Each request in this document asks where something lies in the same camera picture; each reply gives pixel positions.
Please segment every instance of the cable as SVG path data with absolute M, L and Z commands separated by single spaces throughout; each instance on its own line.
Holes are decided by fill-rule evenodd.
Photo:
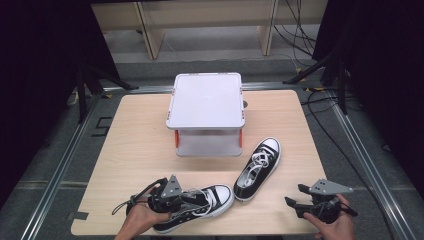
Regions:
M 373 198 L 373 200 L 375 201 L 375 203 L 377 204 L 378 209 L 380 210 L 380 213 L 383 217 L 384 223 L 387 226 L 387 230 L 389 231 L 389 235 L 390 235 L 390 239 L 394 239 L 394 235 L 393 235 L 393 231 L 390 228 L 389 225 L 389 221 L 387 220 L 387 216 L 384 214 L 384 209 L 383 206 L 381 205 L 381 203 L 378 201 L 377 197 L 375 196 L 375 194 L 371 191 L 370 187 L 368 186 L 368 184 L 366 183 L 365 179 L 361 176 L 361 174 L 359 173 L 359 171 L 356 169 L 356 167 L 353 165 L 352 161 L 350 160 L 350 158 L 347 156 L 347 154 L 343 151 L 343 149 L 340 147 L 340 145 L 330 136 L 330 134 L 327 132 L 327 130 L 325 130 L 324 126 L 322 126 L 321 122 L 318 120 L 317 116 L 315 115 L 315 113 L 312 111 L 311 109 L 311 98 L 312 96 L 315 94 L 316 92 L 312 92 L 307 100 L 307 106 L 309 109 L 309 112 L 311 113 L 311 115 L 314 117 L 315 121 L 318 123 L 318 125 L 320 126 L 320 128 L 324 131 L 324 133 L 327 135 L 327 137 L 331 140 L 331 142 L 333 142 L 333 144 L 337 147 L 337 149 L 340 151 L 340 153 L 345 157 L 345 159 L 347 160 L 347 162 L 349 163 L 349 165 L 351 166 L 352 170 L 355 172 L 355 174 L 358 176 L 359 180 L 362 182 L 362 184 L 365 186 L 365 188 L 368 190 L 368 192 L 370 193 L 371 197 Z

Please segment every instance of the floor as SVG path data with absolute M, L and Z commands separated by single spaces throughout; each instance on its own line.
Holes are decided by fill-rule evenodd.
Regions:
M 295 26 L 286 28 L 292 32 L 295 30 Z M 278 29 L 288 39 L 293 40 L 281 26 Z M 311 38 L 316 38 L 319 25 L 304 26 L 304 30 Z M 300 101 L 305 103 L 303 105 L 305 116 L 328 179 L 355 189 L 355 194 L 348 198 L 352 207 L 360 214 L 355 218 L 357 238 L 390 239 L 389 229 L 393 232 L 393 239 L 424 237 L 424 230 L 421 228 L 424 224 L 423 199 L 415 191 L 390 151 L 382 147 L 384 139 L 375 130 L 367 114 L 362 111 L 354 92 L 348 94 L 347 118 L 338 114 L 334 102 L 319 101 L 313 105 L 306 104 L 311 92 L 305 89 L 320 87 L 319 77 L 322 69 L 298 85 L 283 85 L 282 81 L 296 76 L 297 70 L 308 68 L 314 61 L 305 53 L 293 50 L 276 31 L 273 33 L 271 55 L 263 56 L 255 27 L 170 29 L 166 33 L 156 60 L 149 59 L 143 38 L 135 31 L 108 32 L 104 36 L 121 77 L 137 86 L 144 86 L 138 92 L 131 92 L 132 94 L 167 91 L 173 84 L 173 76 L 178 71 L 219 71 L 226 65 L 240 68 L 245 89 L 294 89 Z M 303 44 L 303 41 L 297 39 L 296 43 Z M 170 65 L 174 66 L 174 70 L 163 69 L 169 68 Z M 112 96 L 99 97 L 87 94 L 89 103 L 94 107 L 91 108 L 87 126 L 77 138 L 75 151 L 69 149 L 69 143 L 78 137 L 74 132 L 81 128 L 81 125 L 76 121 L 77 104 L 74 104 L 74 98 L 70 96 L 69 109 L 64 111 L 61 121 L 47 139 L 46 146 L 40 149 L 1 210 L 0 239 L 27 239 L 28 223 L 33 219 L 37 206 L 42 206 L 39 204 L 48 197 L 51 197 L 51 201 L 44 205 L 47 211 L 39 218 L 41 224 L 36 225 L 38 228 L 34 229 L 32 235 L 30 234 L 34 237 L 32 239 L 113 238 L 77 237 L 70 232 L 72 219 L 75 217 L 74 214 L 105 139 L 104 136 L 96 136 L 104 132 L 104 129 L 96 126 L 100 121 L 105 125 L 110 124 L 110 118 L 119 105 L 119 99 L 125 94 L 116 90 L 116 86 L 107 81 L 104 82 L 104 86 L 113 93 Z M 329 94 L 329 92 L 317 92 L 314 94 L 314 100 L 327 98 Z M 365 146 L 366 153 L 372 161 L 371 167 L 367 167 L 367 162 L 364 163 L 358 157 L 361 155 L 361 149 L 352 147 L 352 140 L 347 137 L 343 125 L 346 121 L 353 124 L 359 141 Z M 55 178 L 57 169 L 61 166 L 63 174 L 60 178 Z M 383 181 L 382 183 L 377 181 L 375 185 L 376 180 L 370 177 L 369 168 L 377 170 L 374 174 L 377 180 Z M 57 187 L 46 196 L 45 189 L 55 181 Z M 376 203 L 374 196 L 383 203 L 382 209 L 379 208 L 381 206 Z M 386 219 L 382 217 L 383 212 L 387 212 L 383 214 L 387 216 Z M 312 235 L 283 237 L 289 240 L 313 239 Z M 202 237 L 202 239 L 209 238 L 250 240 L 260 237 Z

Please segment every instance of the metal rail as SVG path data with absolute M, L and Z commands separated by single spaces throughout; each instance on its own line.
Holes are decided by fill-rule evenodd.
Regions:
M 328 91 L 330 97 L 336 97 L 333 91 Z M 407 220 L 405 219 L 404 213 L 394 198 L 393 194 L 387 187 L 383 177 L 380 175 L 377 167 L 374 165 L 374 162 L 370 155 L 368 154 L 364 144 L 359 138 L 358 134 L 355 131 L 350 119 L 347 115 L 343 114 L 340 108 L 333 108 L 343 130 L 345 131 L 350 143 L 352 144 L 355 153 L 358 156 L 359 161 L 362 164 L 362 167 L 365 170 L 365 173 L 368 176 L 369 181 L 375 189 L 377 197 L 379 198 L 381 204 L 383 205 L 386 213 L 391 220 L 396 232 L 398 233 L 401 239 L 405 240 L 414 240 L 414 232 L 409 226 Z
M 84 134 L 91 113 L 93 112 L 93 109 L 99 99 L 100 95 L 95 95 L 92 98 L 92 103 L 90 104 L 90 109 L 87 113 L 87 116 L 81 123 L 78 124 L 74 135 L 72 136 L 72 139 L 69 142 L 66 151 L 59 162 L 59 165 L 57 166 L 51 180 L 49 181 L 44 191 L 43 196 L 41 197 L 40 202 L 38 203 L 35 211 L 33 212 L 30 218 L 30 221 L 24 231 L 24 234 L 22 235 L 22 240 L 35 239 L 35 237 L 37 236 L 38 231 L 40 230 L 40 227 L 43 224 L 44 219 L 46 218 L 46 215 L 53 203 L 53 200 L 56 196 L 57 190 L 59 189 L 63 176 L 65 175 L 66 170 L 68 169 L 68 166 L 75 154 L 75 149 Z

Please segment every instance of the hand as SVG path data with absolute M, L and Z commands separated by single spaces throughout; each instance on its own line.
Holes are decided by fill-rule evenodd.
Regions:
M 131 208 L 115 240 L 133 239 L 149 230 L 153 225 L 169 220 L 170 217 L 171 213 L 157 213 L 151 210 L 147 203 L 138 203 Z
M 340 199 L 340 202 L 342 203 L 342 207 L 345 204 L 346 206 L 349 206 L 349 202 L 340 194 L 337 194 L 337 197 Z M 315 227 L 318 228 L 319 232 L 315 234 L 316 239 L 324 238 L 326 240 L 336 240 L 336 239 L 343 239 L 343 240 L 354 240 L 355 239 L 355 233 L 354 233 L 354 225 L 352 216 L 345 213 L 344 211 L 340 211 L 339 217 L 337 220 L 331 224 L 327 224 L 325 222 L 322 222 L 318 218 L 316 218 L 314 215 L 310 213 L 304 213 L 303 217 L 308 220 L 310 223 L 312 223 Z

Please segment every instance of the white shoelace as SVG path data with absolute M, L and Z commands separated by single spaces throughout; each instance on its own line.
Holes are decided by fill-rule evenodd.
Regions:
M 193 190 L 190 190 L 189 192 L 192 192 L 192 191 L 193 192 L 201 192 L 205 196 L 205 199 L 206 199 L 206 201 L 208 202 L 208 205 L 209 205 L 208 210 L 206 212 L 203 212 L 203 213 L 193 212 L 192 214 L 194 216 L 200 216 L 200 217 L 208 214 L 211 211 L 212 207 L 214 207 L 217 203 L 215 195 L 213 194 L 212 190 L 206 189 L 207 193 L 205 193 L 205 191 L 193 189 Z
M 250 178 L 250 174 L 253 171 L 255 171 L 258 168 L 267 168 L 269 166 L 268 156 L 271 155 L 270 153 L 272 153 L 272 151 L 266 147 L 262 147 L 261 150 L 259 151 L 260 152 L 252 155 L 252 162 L 254 166 L 250 168 L 249 172 L 247 173 L 247 179 L 244 181 L 244 185 L 246 187 L 252 185 L 255 180 L 254 178 L 256 178 L 256 176 L 254 178 Z

